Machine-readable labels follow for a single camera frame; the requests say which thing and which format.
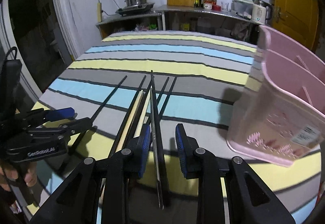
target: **white door frame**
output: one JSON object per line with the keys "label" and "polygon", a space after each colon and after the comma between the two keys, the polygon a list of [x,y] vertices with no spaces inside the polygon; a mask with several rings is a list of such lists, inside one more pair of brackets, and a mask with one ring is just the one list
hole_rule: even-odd
{"label": "white door frame", "polygon": [[53,4],[64,41],[75,60],[81,55],[80,51],[84,51],[84,48],[79,41],[80,36],[74,22],[70,0],[53,0]]}
{"label": "white door frame", "polygon": [[[0,42],[3,46],[4,53],[6,54],[9,49],[13,46],[17,46],[14,33],[11,28],[10,16],[9,16],[9,7],[8,0],[3,0],[0,3]],[[19,47],[17,51],[17,59],[20,59],[22,62],[22,72],[20,83],[29,97],[36,102],[39,97],[42,95],[41,90],[36,85],[34,79],[29,73],[27,66],[22,59],[22,55],[19,52]]]}

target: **dish rack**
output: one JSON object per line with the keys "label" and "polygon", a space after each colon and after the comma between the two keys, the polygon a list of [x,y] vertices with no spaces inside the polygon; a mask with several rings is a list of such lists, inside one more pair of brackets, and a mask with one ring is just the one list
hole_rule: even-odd
{"label": "dish rack", "polygon": [[325,64],[290,37],[260,26],[257,52],[234,103],[233,151],[289,167],[324,140]]}

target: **doorway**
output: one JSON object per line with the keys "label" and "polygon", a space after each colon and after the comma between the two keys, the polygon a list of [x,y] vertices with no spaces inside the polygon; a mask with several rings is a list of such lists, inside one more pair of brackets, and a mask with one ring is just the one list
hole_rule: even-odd
{"label": "doorway", "polygon": [[43,93],[72,62],[52,0],[8,0],[10,26],[21,57]]}

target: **gray stripe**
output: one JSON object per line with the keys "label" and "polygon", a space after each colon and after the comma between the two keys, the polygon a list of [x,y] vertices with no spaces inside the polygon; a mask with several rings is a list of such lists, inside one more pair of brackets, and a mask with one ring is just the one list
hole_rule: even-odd
{"label": "gray stripe", "polygon": [[[142,73],[128,73],[100,69],[67,69],[61,74],[64,79],[76,79],[83,81],[98,82],[110,85],[118,84],[121,79],[127,75],[128,77],[123,83],[123,86],[137,88],[144,76]],[[156,90],[160,91],[164,85],[167,75],[155,74]],[[147,88],[150,81],[150,76],[143,84],[142,88]],[[169,79],[165,91],[168,91],[173,78]],[[243,87],[222,83],[214,80],[208,80],[203,77],[178,77],[175,83],[173,93],[187,93],[194,95],[203,95],[215,99],[235,102],[241,96]]]}
{"label": "gray stripe", "polygon": [[[49,90],[47,90],[43,94],[40,100],[55,109],[61,109],[66,106],[70,106],[78,114],[78,119],[84,117],[91,117],[92,114],[95,113],[95,111],[99,107],[99,105],[71,98]],[[94,125],[96,125],[99,130],[110,133],[112,135],[116,135],[124,116],[124,111],[104,107],[103,110],[97,116]],[[162,144],[164,150],[177,151],[175,143],[175,127],[177,124],[177,121],[160,121]],[[199,124],[191,124],[184,122],[183,124],[188,136],[196,138],[199,146],[206,148],[215,155],[223,158],[230,159],[233,156],[237,155],[235,152],[231,151],[227,146],[227,143],[225,141],[227,134],[226,130],[216,129],[215,127],[209,127]],[[244,155],[242,157],[247,160],[253,160],[252,158]]]}
{"label": "gray stripe", "polygon": [[171,39],[134,39],[134,40],[118,40],[103,43],[102,46],[108,45],[132,45],[132,44],[167,44],[167,45],[187,45],[187,46],[199,46],[203,48],[215,49],[220,51],[225,51],[229,53],[234,53],[243,56],[254,57],[254,53],[246,50],[241,50],[237,48],[232,48],[224,45],[216,45],[212,43],[206,43],[201,41],[192,40],[171,40]]}
{"label": "gray stripe", "polygon": [[[91,117],[99,108],[99,105],[61,95],[50,90],[45,91],[40,100],[55,109],[62,109],[66,108],[67,106],[73,108],[78,114],[77,119]],[[95,119],[93,125],[97,126],[98,129],[106,133],[116,135],[124,116],[124,111],[103,108],[98,117]]]}
{"label": "gray stripe", "polygon": [[241,44],[241,45],[245,45],[245,46],[249,46],[249,47],[253,47],[253,48],[257,48],[257,45],[254,44],[250,44],[244,41],[239,41],[239,40],[235,40],[232,38],[228,38],[228,37],[223,37],[223,36],[218,36],[218,35],[211,35],[211,34],[204,34],[204,33],[199,33],[199,32],[185,32],[185,31],[154,31],[154,32],[134,32],[134,31],[130,31],[130,32],[119,32],[119,33],[113,33],[112,35],[110,35],[110,37],[115,37],[115,36],[129,36],[129,35],[184,35],[184,36],[201,36],[201,37],[207,37],[210,39],[214,39],[214,40],[220,40],[220,41],[226,41],[226,42],[231,42],[231,43],[237,43],[237,44]]}
{"label": "gray stripe", "polygon": [[[175,142],[175,127],[179,122],[171,120],[161,120],[160,130],[162,145],[164,150],[177,151]],[[233,152],[227,146],[225,141],[227,131],[215,127],[209,127],[199,124],[191,124],[182,122],[187,136],[193,137],[197,140],[200,147],[209,150],[214,155],[230,159],[237,156],[238,153]],[[246,155],[241,155],[245,160],[254,160]]]}
{"label": "gray stripe", "polygon": [[261,63],[254,60],[252,67],[256,69],[261,69]]}
{"label": "gray stripe", "polygon": [[206,56],[194,53],[169,53],[158,51],[117,51],[117,52],[101,52],[101,53],[84,53],[78,60],[85,59],[154,59],[159,61],[176,61],[176,62],[194,62],[205,64],[210,67],[225,68],[249,73],[251,65],[226,60],[223,58]]}
{"label": "gray stripe", "polygon": [[318,194],[321,174],[296,188],[276,194],[289,212],[294,212]]}

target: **chopstick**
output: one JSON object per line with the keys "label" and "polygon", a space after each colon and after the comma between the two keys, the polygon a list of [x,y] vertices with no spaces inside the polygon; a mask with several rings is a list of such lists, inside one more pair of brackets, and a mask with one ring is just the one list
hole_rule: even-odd
{"label": "chopstick", "polygon": [[164,111],[166,109],[167,103],[169,101],[170,95],[172,94],[172,91],[174,89],[174,86],[175,86],[175,83],[176,83],[176,79],[177,79],[177,77],[174,77],[173,83],[172,83],[172,85],[169,88],[169,91],[167,93],[167,96],[165,98],[165,101],[164,101],[164,103],[163,103],[163,105],[161,107],[161,110],[159,112],[159,122],[161,121],[161,119],[163,117],[163,114],[164,114]]}
{"label": "chopstick", "polygon": [[115,154],[115,151],[116,151],[117,145],[119,144],[119,141],[120,141],[120,139],[121,139],[121,135],[122,135],[122,133],[123,133],[123,131],[124,131],[124,128],[125,128],[125,126],[126,126],[126,123],[127,123],[128,119],[129,119],[129,116],[130,116],[130,114],[131,114],[132,107],[133,107],[133,105],[134,105],[134,103],[135,103],[135,101],[136,101],[136,99],[137,99],[137,97],[138,97],[138,94],[140,93],[140,90],[141,90],[141,88],[142,88],[142,86],[143,86],[143,83],[144,83],[146,77],[147,77],[146,75],[143,77],[143,79],[142,79],[141,82],[140,82],[140,85],[138,86],[138,89],[137,89],[137,91],[136,91],[136,93],[135,93],[135,95],[134,95],[134,97],[133,97],[133,99],[132,99],[132,101],[131,101],[130,107],[129,107],[129,109],[127,110],[127,112],[126,112],[126,114],[125,114],[125,116],[124,116],[124,118],[123,118],[122,124],[121,124],[121,126],[120,126],[120,128],[119,128],[119,130],[118,130],[118,132],[117,132],[117,135],[116,135],[116,137],[115,137],[115,140],[114,140],[114,143],[113,143],[113,145],[112,145],[112,148],[110,149],[110,152],[109,152],[108,158],[111,157],[113,154]]}
{"label": "chopstick", "polygon": [[[127,75],[120,81],[120,83],[118,83],[116,85],[116,87],[113,89],[113,91],[107,96],[107,98],[102,102],[102,104],[99,106],[99,108],[95,111],[95,113],[92,115],[92,117],[90,118],[90,120],[92,122],[94,122],[94,120],[97,118],[98,114],[102,111],[102,109],[104,108],[104,106],[106,105],[106,103],[109,101],[109,99],[115,94],[115,92],[117,91],[117,89],[122,85],[122,83],[124,82],[124,80],[127,78]],[[75,153],[78,145],[80,144],[81,140],[83,139],[83,137],[85,136],[87,131],[84,131],[82,133],[80,133],[77,137],[77,139],[74,141],[74,143],[72,144],[72,146],[69,148],[68,150],[68,155],[65,157],[65,159],[63,160],[58,172],[61,174],[65,168],[67,167],[68,163],[70,162],[71,156]]]}
{"label": "chopstick", "polygon": [[155,91],[155,82],[153,71],[151,71],[151,131],[153,156],[157,176],[157,191],[160,209],[170,205],[169,186],[167,180],[167,171],[164,157],[163,141],[161,139],[160,120],[158,115],[158,106]]}
{"label": "chopstick", "polygon": [[141,101],[139,102],[139,107],[138,107],[138,109],[137,109],[137,111],[136,111],[136,113],[134,115],[134,123],[132,124],[132,126],[129,128],[129,131],[127,132],[127,136],[126,136],[126,139],[124,141],[123,148],[126,148],[127,147],[129,141],[134,137],[135,132],[137,130],[137,127],[139,126],[140,116],[141,116],[141,113],[143,111],[143,106],[145,104],[146,97],[149,94],[150,86],[151,86],[151,82],[149,82],[149,85],[147,87],[146,93],[143,95]]}
{"label": "chopstick", "polygon": [[120,150],[123,149],[124,145],[125,145],[125,142],[126,142],[126,136],[129,134],[129,129],[130,127],[132,126],[132,124],[134,123],[134,120],[135,120],[135,113],[137,111],[137,109],[139,108],[139,103],[141,101],[141,98],[143,96],[143,90],[140,91],[140,93],[138,94],[138,96],[136,97],[136,101],[132,107],[132,111],[130,113],[130,116],[126,122],[126,126],[123,130],[123,133],[121,135],[121,139],[119,141],[119,144],[117,145],[117,148],[116,148],[116,153]]}
{"label": "chopstick", "polygon": [[143,123],[144,123],[144,119],[146,117],[147,109],[148,109],[148,106],[149,106],[149,101],[150,101],[150,93],[147,93],[147,97],[146,97],[145,102],[144,102],[144,106],[143,106],[143,109],[142,109],[142,112],[141,112],[141,115],[140,115],[140,118],[139,118],[138,126],[136,127],[136,130],[135,130],[134,137],[140,136],[140,132],[141,132],[141,129],[142,129],[142,126],[143,126]]}
{"label": "chopstick", "polygon": [[[163,96],[163,93],[164,93],[165,88],[166,88],[166,86],[167,86],[168,80],[169,80],[169,77],[167,77],[167,79],[166,79],[166,81],[165,81],[163,87],[161,88],[161,91],[160,91],[160,93],[159,93],[159,95],[158,95],[158,98],[157,98],[157,105],[159,104],[160,99],[161,99],[161,97]],[[147,121],[146,121],[146,124],[149,125],[150,122],[151,122],[151,116],[148,117],[148,119],[147,119]]]}
{"label": "chopstick", "polygon": [[[136,91],[136,93],[134,94],[134,97],[131,101],[131,104],[130,104],[130,107],[129,109],[127,110],[124,118],[123,118],[123,121],[122,121],[122,124],[116,134],[116,138],[113,142],[113,145],[112,145],[112,148],[110,149],[110,152],[109,152],[109,155],[108,155],[108,158],[110,158],[113,154],[115,154],[116,152],[118,152],[120,150],[120,142],[123,142],[124,143],[124,140],[125,140],[125,131],[128,131],[129,130],[129,127],[130,127],[130,124],[133,120],[133,117],[134,117],[134,113],[135,111],[134,108],[136,109],[138,107],[138,104],[136,103],[140,93],[141,93],[141,88],[143,86],[143,83],[146,79],[146,75],[142,78],[141,82],[140,82],[140,85],[138,86],[138,89]],[[100,200],[103,199],[103,191],[104,191],[104,187],[105,187],[105,182],[106,182],[106,179],[103,179],[102,181],[102,185],[101,185],[101,188],[100,188]]]}

